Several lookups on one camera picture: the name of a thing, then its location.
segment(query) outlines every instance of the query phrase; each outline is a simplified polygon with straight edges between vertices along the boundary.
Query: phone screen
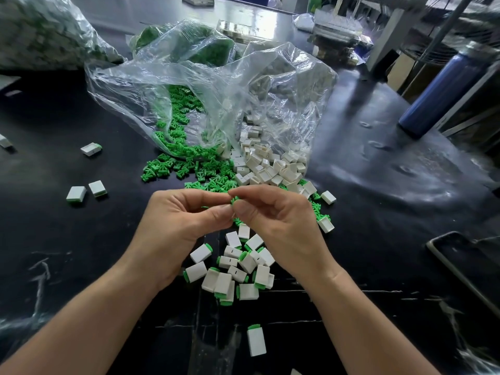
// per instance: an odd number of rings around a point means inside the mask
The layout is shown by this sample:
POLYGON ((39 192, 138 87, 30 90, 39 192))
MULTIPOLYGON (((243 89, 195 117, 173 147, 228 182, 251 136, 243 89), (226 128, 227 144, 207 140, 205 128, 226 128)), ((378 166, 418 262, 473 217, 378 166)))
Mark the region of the phone screen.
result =
POLYGON ((432 244, 480 293, 500 308, 499 265, 460 233, 433 239, 432 244))

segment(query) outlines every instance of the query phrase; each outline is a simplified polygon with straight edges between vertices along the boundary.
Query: smartphone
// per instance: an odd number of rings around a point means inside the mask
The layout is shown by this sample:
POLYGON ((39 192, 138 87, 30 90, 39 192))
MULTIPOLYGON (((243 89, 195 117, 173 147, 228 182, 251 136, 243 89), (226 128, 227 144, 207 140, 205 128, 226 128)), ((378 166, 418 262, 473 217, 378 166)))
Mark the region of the smartphone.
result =
POLYGON ((459 232, 440 235, 426 246, 500 318, 500 265, 459 232))

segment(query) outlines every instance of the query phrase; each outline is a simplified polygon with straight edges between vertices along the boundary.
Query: person's right hand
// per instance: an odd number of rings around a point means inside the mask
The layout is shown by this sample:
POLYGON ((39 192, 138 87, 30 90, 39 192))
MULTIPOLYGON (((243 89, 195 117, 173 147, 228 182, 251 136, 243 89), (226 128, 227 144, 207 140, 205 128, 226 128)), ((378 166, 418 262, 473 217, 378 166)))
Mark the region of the person's right hand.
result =
POLYGON ((334 277, 341 268, 329 253, 310 202, 271 185, 229 190, 238 196, 236 216, 264 240, 278 264, 306 287, 315 275, 334 277))

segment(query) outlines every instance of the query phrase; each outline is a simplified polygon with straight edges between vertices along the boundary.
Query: forearm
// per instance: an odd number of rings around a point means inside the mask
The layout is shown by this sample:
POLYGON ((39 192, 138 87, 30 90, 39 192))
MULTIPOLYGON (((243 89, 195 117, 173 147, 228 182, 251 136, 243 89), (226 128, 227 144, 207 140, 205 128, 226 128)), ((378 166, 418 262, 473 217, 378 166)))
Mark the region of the forearm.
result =
POLYGON ((307 291, 349 375, 439 374, 338 265, 307 291))
POLYGON ((155 290, 114 266, 0 367, 0 375, 104 375, 155 290))

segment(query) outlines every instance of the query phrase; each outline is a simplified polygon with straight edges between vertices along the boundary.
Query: hand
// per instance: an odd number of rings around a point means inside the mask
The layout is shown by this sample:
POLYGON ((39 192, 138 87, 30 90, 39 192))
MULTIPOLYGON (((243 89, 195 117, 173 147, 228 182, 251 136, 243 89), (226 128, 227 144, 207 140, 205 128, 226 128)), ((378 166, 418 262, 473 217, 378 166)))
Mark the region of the hand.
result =
POLYGON ((227 193, 200 189, 155 192, 117 265, 151 277, 157 291, 162 290, 175 279, 199 237, 231 227, 230 201, 227 193))
POLYGON ((328 251, 316 215, 303 196, 270 185, 249 185, 229 191, 238 196, 236 216, 264 240, 278 264, 302 286, 316 275, 339 270, 328 251))

